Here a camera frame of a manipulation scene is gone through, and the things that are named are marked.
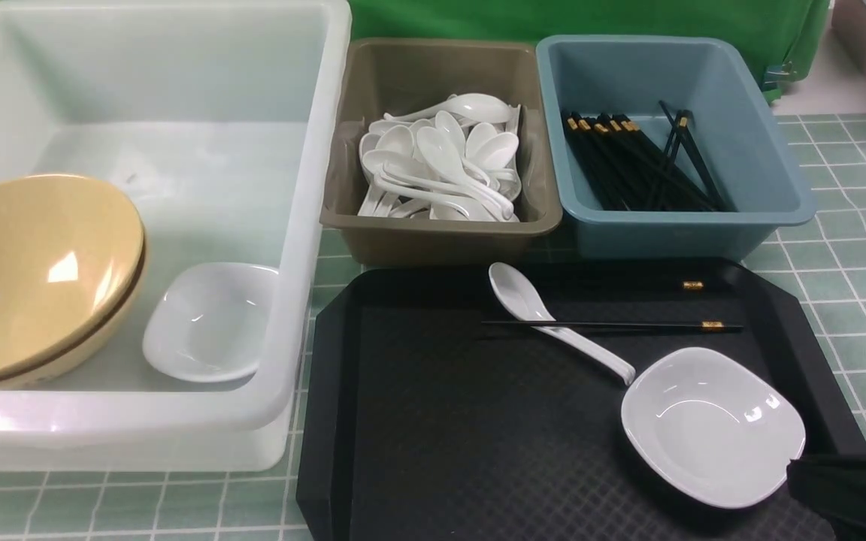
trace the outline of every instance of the tan bowl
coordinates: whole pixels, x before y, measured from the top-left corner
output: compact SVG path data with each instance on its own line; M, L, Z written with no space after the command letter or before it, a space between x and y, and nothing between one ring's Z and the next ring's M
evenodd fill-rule
M120 299L120 303L106 315L106 318L99 323L96 329L93 329L92 333L87 334L80 342L72 343L55 357L30 367L26 372L0 379L0 390L25 389L55 379L64 373L71 372L102 349L123 325L129 314L129 309L132 308L135 298L138 297L138 292L142 287L142 278L145 278L145 274L147 274L147 256L148 253L144 249L133 281L129 284L123 298Z
M133 281L142 221L113 185L72 175L0 184L0 378L96 329Z

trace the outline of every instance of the brown plastic bin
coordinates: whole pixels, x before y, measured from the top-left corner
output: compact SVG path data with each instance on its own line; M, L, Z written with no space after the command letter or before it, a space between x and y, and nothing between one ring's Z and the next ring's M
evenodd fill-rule
M466 92L522 105L516 154L523 181L516 215L522 221L357 216L368 188L358 146L370 122L383 113L411 113ZM562 217L532 45L409 38L369 38L350 45L320 222L340 230L355 260L378 267L516 261L534 237L556 229Z

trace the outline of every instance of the black tray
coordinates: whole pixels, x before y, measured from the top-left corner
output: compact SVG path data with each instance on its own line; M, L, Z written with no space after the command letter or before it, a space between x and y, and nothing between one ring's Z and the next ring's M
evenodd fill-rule
M866 444L797 299L728 261L522 267L558 319L722 319L739 334L598 337L638 369L706 346L797 407L807 452ZM704 282L701 292L677 288ZM485 267L374 270L316 322L296 500L316 541L811 541L786 489L750 509L663 482L622 433L615 374L509 319Z

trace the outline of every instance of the green tiled floor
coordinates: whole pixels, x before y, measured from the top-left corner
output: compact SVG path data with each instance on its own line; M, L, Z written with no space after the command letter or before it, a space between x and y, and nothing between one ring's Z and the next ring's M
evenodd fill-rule
M784 229L746 264L801 299L866 437L866 114L784 116L783 132L817 196L814 222ZM532 261L574 257L567 230ZM315 315L362 268L324 231ZM307 339L307 352L310 341ZM311 541L295 505L309 388L298 378L289 455L258 473L0 473L0 541Z

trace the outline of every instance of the white container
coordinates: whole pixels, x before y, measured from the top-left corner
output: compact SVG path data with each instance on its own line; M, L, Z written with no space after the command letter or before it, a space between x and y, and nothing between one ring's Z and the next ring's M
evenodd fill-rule
M109 346L42 388L0 391L0 470L279 459L349 40L341 0L0 2L0 182L59 171L112 182L150 249ZM159 296L206 261L281 271L245 383L183 383L142 357Z

